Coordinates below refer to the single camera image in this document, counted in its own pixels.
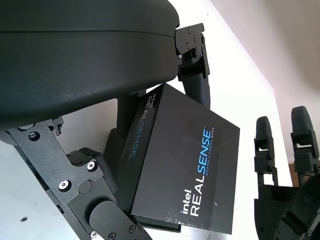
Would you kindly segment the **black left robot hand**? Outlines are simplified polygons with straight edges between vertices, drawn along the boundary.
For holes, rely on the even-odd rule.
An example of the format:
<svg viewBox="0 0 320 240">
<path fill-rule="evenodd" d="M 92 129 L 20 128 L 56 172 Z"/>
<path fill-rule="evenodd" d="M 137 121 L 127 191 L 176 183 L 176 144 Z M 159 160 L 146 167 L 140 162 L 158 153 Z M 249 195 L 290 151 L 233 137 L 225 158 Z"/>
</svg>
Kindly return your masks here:
<svg viewBox="0 0 320 240">
<path fill-rule="evenodd" d="M 209 108 L 204 26 L 180 28 L 167 0 L 3 0 L 0 3 L 0 139 L 15 147 L 82 240 L 148 240 L 115 199 L 108 164 L 65 154 L 63 116 L 119 99 L 129 125 L 138 95 L 178 78 Z"/>
</svg>

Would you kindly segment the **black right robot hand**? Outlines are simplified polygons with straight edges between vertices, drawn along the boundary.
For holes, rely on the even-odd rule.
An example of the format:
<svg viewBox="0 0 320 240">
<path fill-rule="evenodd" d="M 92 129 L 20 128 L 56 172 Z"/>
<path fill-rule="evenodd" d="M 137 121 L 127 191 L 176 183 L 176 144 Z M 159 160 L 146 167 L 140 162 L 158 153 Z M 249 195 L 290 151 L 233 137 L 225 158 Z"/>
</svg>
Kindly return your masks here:
<svg viewBox="0 0 320 240">
<path fill-rule="evenodd" d="M 320 238 L 320 151 L 305 106 L 291 111 L 290 134 L 298 187 L 280 186 L 269 119 L 256 121 L 254 168 L 258 198 L 254 220 L 260 240 L 318 240 Z"/>
</svg>

